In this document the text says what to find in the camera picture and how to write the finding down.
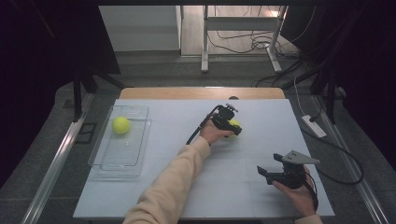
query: clear plastic container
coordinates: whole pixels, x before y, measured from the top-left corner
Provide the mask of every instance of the clear plastic container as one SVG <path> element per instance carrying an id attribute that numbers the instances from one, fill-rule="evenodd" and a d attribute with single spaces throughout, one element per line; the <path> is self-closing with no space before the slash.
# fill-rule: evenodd
<path id="1" fill-rule="evenodd" d="M 131 124 L 127 133 L 115 133 L 113 119 L 123 116 Z M 114 105 L 96 140 L 89 164 L 103 177 L 138 176 L 149 137 L 149 108 L 140 105 Z"/>

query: beige sleeve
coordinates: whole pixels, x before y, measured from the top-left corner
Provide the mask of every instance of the beige sleeve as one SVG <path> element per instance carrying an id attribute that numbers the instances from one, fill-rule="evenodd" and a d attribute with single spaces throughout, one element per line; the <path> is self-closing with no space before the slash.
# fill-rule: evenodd
<path id="1" fill-rule="evenodd" d="M 322 224 L 320 216 L 313 215 L 309 217 L 303 217 L 294 221 L 294 224 Z"/>
<path id="2" fill-rule="evenodd" d="M 123 223 L 177 223 L 192 180 L 201 172 L 203 161 L 209 155 L 209 144 L 201 136 L 184 146 L 142 193 Z"/>

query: yellow ball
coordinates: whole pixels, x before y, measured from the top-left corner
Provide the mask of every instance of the yellow ball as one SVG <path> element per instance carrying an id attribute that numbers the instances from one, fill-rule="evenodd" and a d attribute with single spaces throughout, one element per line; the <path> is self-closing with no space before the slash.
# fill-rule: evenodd
<path id="1" fill-rule="evenodd" d="M 116 117 L 111 123 L 115 133 L 127 133 L 131 129 L 131 123 L 125 117 Z"/>
<path id="2" fill-rule="evenodd" d="M 233 125 L 233 126 L 241 127 L 241 124 L 240 124 L 239 121 L 236 120 L 236 119 L 230 119 L 228 122 L 229 122 L 231 125 Z"/>

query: black curtain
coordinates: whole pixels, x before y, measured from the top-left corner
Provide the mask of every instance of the black curtain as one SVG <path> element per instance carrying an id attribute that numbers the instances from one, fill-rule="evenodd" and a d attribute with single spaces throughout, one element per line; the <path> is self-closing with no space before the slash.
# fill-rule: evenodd
<path id="1" fill-rule="evenodd" d="M 396 167 L 396 6 L 370 1 L 337 57 L 344 106 Z"/>
<path id="2" fill-rule="evenodd" d="M 0 186 L 39 133 L 60 87 L 77 71 L 95 75 L 87 67 L 120 73 L 99 8 L 55 2 L 0 1 Z"/>

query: white table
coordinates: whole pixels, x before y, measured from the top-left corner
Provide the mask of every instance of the white table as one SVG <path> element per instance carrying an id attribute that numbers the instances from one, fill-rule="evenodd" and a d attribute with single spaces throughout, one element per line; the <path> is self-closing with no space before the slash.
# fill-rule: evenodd
<path id="1" fill-rule="evenodd" d="M 91 170 L 74 217 L 123 219 L 139 195 L 172 160 L 199 123 L 216 105 L 230 103 L 243 131 L 215 143 L 212 155 L 194 181 L 181 218 L 297 217 L 287 197 L 268 186 L 259 165 L 281 172 L 273 154 L 291 150 L 310 155 L 289 100 L 117 100 L 115 105 L 146 105 L 152 119 L 141 176 L 102 178 Z M 315 166 L 308 165 L 318 187 L 318 214 L 334 216 Z"/>

